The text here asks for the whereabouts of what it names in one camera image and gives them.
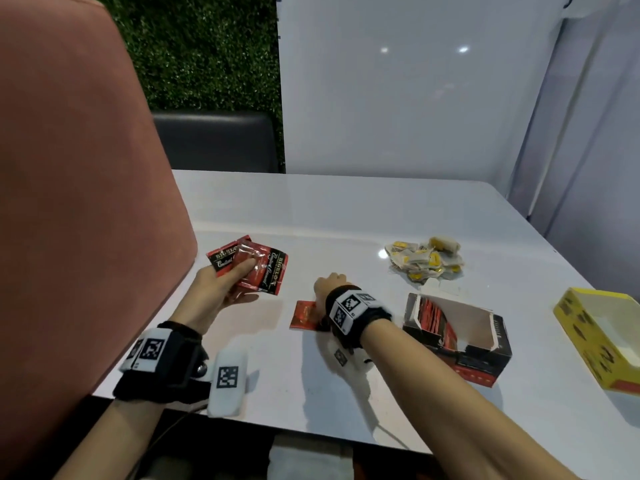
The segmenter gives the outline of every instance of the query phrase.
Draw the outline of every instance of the leather chair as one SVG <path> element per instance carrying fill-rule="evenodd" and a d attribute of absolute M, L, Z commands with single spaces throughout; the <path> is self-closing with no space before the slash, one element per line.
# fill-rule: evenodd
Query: leather chair
<path fill-rule="evenodd" d="M 196 240 L 124 42 L 94 0 L 0 0 L 0 478 L 185 274 Z"/>
<path fill-rule="evenodd" d="M 154 112 L 171 168 L 277 173 L 271 120 L 261 112 Z"/>

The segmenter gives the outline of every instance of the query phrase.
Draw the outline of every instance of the wristband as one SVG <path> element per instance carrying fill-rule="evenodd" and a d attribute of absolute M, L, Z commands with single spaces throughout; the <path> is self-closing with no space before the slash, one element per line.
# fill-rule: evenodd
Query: wristband
<path fill-rule="evenodd" d="M 326 297 L 327 315 L 337 329 L 336 336 L 346 346 L 361 347 L 360 336 L 369 323 L 391 320 L 391 313 L 372 295 L 354 285 L 340 286 Z"/>
<path fill-rule="evenodd" d="M 145 330 L 119 367 L 122 378 L 113 395 L 123 401 L 144 399 L 154 403 L 194 399 L 194 380 L 201 375 L 202 364 L 208 359 L 202 348 L 202 336 L 186 325 L 164 322 L 158 328 Z"/>

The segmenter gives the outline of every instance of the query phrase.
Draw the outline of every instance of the tabletop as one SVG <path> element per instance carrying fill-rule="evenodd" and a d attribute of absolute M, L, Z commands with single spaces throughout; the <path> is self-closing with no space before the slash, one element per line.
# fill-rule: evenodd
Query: tabletop
<path fill-rule="evenodd" d="M 389 268 L 385 244 L 450 235 L 461 243 L 464 301 L 504 317 L 513 357 L 492 388 L 475 386 L 578 476 L 637 478 L 640 400 L 603 391 L 552 309 L 581 275 L 490 185 L 455 180 L 174 171 L 198 240 L 192 270 L 149 326 L 166 320 L 208 265 L 244 234 L 283 250 L 278 296 L 220 313 L 203 345 L 248 350 L 241 415 L 255 424 L 428 452 L 374 368 L 363 383 L 328 365 L 326 334 L 290 330 L 318 276 L 344 273 L 396 316 L 416 287 Z M 95 391 L 112 397 L 117 367 Z"/>

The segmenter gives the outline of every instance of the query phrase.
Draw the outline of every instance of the green foliage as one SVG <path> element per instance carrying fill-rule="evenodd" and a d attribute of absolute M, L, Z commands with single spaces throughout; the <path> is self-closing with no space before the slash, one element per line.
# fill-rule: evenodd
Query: green foliage
<path fill-rule="evenodd" d="M 98 0 L 151 109 L 263 111 L 284 166 L 275 0 Z"/>

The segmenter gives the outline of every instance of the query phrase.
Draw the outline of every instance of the person's left arm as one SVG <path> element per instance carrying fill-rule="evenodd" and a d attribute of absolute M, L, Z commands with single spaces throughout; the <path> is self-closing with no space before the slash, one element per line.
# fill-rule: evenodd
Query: person's left arm
<path fill-rule="evenodd" d="M 222 308 L 257 299 L 254 294 L 233 302 L 227 297 L 253 266 L 255 260 L 249 259 L 219 278 L 213 266 L 202 268 L 169 320 L 204 335 Z M 146 451 L 163 410 L 164 404 L 114 400 L 54 480 L 124 480 Z"/>

